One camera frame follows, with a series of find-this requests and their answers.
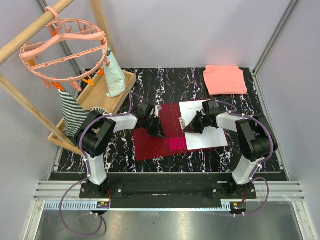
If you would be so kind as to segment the white form paper sheet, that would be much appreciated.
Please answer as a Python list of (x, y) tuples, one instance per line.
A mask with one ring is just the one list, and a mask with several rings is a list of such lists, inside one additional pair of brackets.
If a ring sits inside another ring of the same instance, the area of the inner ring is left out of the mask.
[[(203, 109), (202, 102), (205, 100), (194, 100), (179, 102), (181, 118), (185, 124), (189, 124), (196, 116), (196, 111)], [(229, 145), (225, 131), (222, 128), (206, 127), (202, 134), (183, 133), (186, 146), (189, 151), (227, 147)]]

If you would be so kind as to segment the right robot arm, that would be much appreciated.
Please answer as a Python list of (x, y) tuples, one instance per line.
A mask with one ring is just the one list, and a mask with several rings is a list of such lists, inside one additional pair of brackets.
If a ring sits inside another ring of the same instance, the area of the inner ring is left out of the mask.
[(226, 182), (225, 191), (231, 198), (241, 198), (252, 188), (257, 169), (278, 149), (275, 134), (264, 114), (238, 114), (236, 106), (214, 99), (201, 104), (201, 110), (194, 112), (188, 124), (179, 118), (182, 133), (201, 135), (206, 128), (237, 133), (241, 158)]

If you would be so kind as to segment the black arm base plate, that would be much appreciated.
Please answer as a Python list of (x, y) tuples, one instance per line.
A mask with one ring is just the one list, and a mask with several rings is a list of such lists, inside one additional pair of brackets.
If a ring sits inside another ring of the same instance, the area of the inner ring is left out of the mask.
[(236, 186), (229, 173), (109, 173), (99, 186), (82, 183), (81, 199), (110, 198), (115, 209), (221, 209), (223, 200), (255, 200), (253, 183)]

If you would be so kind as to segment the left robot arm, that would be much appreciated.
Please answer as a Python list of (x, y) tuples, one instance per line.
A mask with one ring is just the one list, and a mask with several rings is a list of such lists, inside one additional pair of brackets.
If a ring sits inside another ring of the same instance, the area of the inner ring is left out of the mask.
[(87, 167), (87, 182), (90, 192), (97, 198), (108, 193), (104, 183), (107, 172), (104, 167), (104, 153), (115, 132), (145, 129), (150, 137), (166, 138), (160, 119), (162, 107), (142, 102), (138, 107), (120, 114), (102, 113), (92, 110), (84, 120), (74, 139), (84, 156)]

